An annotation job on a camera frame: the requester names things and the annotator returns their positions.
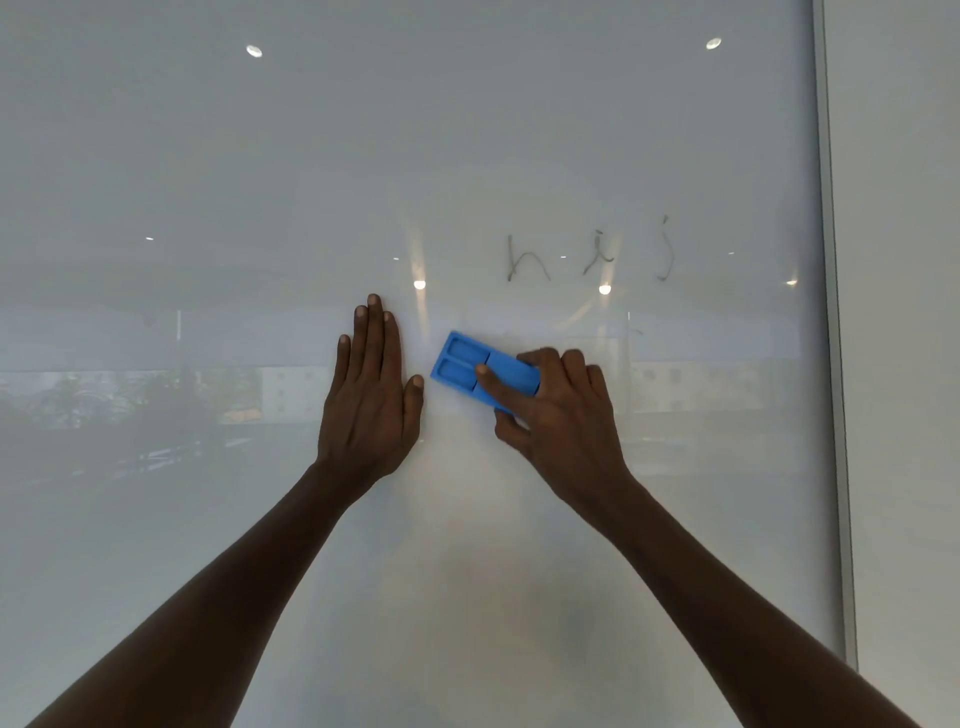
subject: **whiteboard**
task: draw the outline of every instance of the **whiteboard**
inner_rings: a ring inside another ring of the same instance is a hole
[[[14,0],[4,723],[295,482],[369,292],[410,374],[452,328],[583,349],[637,477],[839,649],[809,8],[714,5]],[[595,231],[612,262],[584,273]],[[508,236],[542,267],[528,255],[508,281]],[[490,409],[433,382],[426,402],[422,441],[336,528],[236,725],[734,725]]]

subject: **hand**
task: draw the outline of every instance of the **hand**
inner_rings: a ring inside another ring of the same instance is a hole
[[[396,316],[379,296],[353,313],[353,341],[340,337],[324,404],[317,466],[343,490],[345,505],[395,471],[420,436],[423,377],[403,386]]]
[[[587,366],[576,349],[563,357],[555,349],[541,349],[517,359],[540,370],[535,397],[508,387],[489,367],[476,368],[483,388],[530,427],[498,409],[496,436],[527,458],[558,497],[599,527],[609,496],[636,484],[620,449],[603,372],[595,364]]]

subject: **left hand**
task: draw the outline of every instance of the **left hand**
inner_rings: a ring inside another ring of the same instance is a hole
[[[346,505],[395,471],[420,437],[423,377],[401,380],[396,316],[380,297],[353,312],[353,341],[340,337],[320,425],[317,467]]]

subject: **right hand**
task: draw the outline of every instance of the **right hand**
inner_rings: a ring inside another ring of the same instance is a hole
[[[534,397],[508,387],[489,367],[476,368],[477,380],[491,397],[529,426],[498,409],[494,432],[530,461],[560,499],[599,527],[611,497],[636,486],[620,449],[603,372],[595,364],[588,366],[576,349],[563,356],[540,349],[517,359],[540,370]]]

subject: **forearm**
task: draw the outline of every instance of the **forearm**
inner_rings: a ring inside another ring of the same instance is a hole
[[[642,486],[612,489],[598,528],[634,566],[737,716],[759,726],[914,726],[714,558]]]
[[[319,466],[32,723],[228,726],[346,504]]]

